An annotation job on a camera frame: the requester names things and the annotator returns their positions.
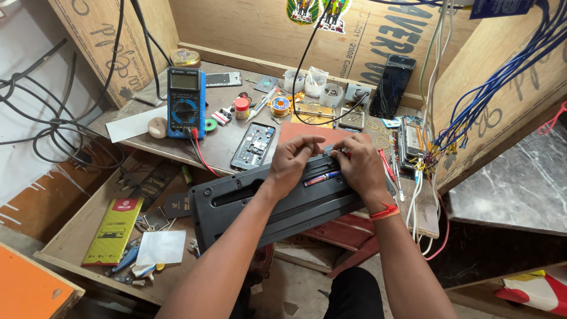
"black pants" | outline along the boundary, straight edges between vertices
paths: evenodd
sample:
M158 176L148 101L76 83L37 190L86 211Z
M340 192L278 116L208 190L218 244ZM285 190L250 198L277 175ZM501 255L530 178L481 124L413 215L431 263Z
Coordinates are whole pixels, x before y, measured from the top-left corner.
M249 291L240 292L230 319L251 318ZM368 271L352 267L333 279L329 308L323 319L384 319L382 297L376 278Z

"digital multimeter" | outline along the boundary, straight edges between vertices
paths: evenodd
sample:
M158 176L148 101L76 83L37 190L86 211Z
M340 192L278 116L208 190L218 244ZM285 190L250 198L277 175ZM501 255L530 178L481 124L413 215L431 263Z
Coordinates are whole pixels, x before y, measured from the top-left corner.
M206 75L200 69L171 67L167 70L167 136L205 137Z

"multimeter screen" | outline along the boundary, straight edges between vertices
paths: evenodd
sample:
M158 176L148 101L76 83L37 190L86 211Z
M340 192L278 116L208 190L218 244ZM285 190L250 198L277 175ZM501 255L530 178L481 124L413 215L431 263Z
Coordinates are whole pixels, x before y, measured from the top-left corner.
M197 75L171 75L171 87L176 89L191 89L197 90L198 87Z

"battery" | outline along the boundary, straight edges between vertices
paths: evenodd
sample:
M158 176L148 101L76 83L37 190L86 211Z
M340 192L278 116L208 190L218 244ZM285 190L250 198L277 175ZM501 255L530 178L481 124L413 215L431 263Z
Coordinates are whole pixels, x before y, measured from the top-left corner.
M320 182L327 181L331 178L339 177L341 175L341 171L332 171L330 173L326 173L315 178L312 178L308 181L303 182L303 186L309 187L315 184L319 184Z

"solder wire spool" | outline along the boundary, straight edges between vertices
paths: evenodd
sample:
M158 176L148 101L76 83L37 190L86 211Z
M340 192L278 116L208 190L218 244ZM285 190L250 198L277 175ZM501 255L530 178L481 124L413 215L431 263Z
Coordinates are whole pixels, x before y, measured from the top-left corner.
M271 102L271 106L270 110L273 115L284 117L289 114L289 100L286 98L281 96L274 98Z
M217 121L215 119L205 120L205 132L212 131L217 128Z

